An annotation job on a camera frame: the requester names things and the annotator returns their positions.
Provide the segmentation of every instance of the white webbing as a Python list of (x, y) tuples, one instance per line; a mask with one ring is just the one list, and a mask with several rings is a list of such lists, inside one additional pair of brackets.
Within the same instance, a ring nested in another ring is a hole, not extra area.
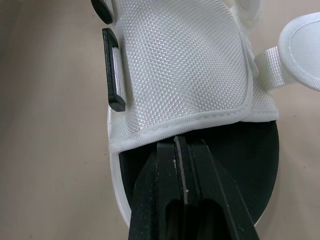
[(266, 91), (296, 83), (283, 68), (279, 58), (278, 47), (273, 47), (255, 57), (255, 64), (259, 69), (258, 80)]

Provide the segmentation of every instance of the beige surface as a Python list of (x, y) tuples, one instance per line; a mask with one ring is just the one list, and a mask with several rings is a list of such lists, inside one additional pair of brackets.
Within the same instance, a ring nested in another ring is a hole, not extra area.
[[(274, 47), (317, 0), (265, 0)], [(0, 240), (125, 240), (110, 175), (101, 29), (89, 0), (26, 0), (0, 63)], [(280, 169), (262, 240), (320, 238), (320, 93), (278, 89)]]

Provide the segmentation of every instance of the black footbed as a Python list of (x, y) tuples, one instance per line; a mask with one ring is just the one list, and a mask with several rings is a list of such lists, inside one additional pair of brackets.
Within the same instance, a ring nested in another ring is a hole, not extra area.
[[(237, 122), (183, 134), (201, 137), (211, 154), (235, 180), (251, 219), (256, 223), (267, 207), (279, 165), (279, 137), (275, 121)], [(121, 176), (129, 205), (135, 182), (156, 143), (119, 154)]]

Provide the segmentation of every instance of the white strap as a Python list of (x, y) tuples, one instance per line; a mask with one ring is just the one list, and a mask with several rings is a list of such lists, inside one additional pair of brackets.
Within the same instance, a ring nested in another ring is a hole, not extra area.
[(278, 47), (259, 54), (255, 63), (267, 91), (300, 83), (320, 91), (320, 12), (292, 20), (282, 31)]
[(247, 32), (252, 32), (259, 22), (261, 0), (235, 0), (231, 11), (244, 29)]
[(279, 58), (278, 47), (273, 47), (255, 57), (255, 64), (259, 69), (258, 80), (266, 91), (296, 83), (285, 71)]

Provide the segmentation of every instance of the plastic buckle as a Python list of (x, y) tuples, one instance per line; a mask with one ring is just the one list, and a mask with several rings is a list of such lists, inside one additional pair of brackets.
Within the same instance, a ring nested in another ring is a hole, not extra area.
[(110, 28), (102, 29), (102, 35), (109, 106), (116, 112), (124, 112), (126, 110), (126, 104), (123, 98), (117, 94), (114, 57), (112, 52), (113, 48), (119, 48), (118, 41)]

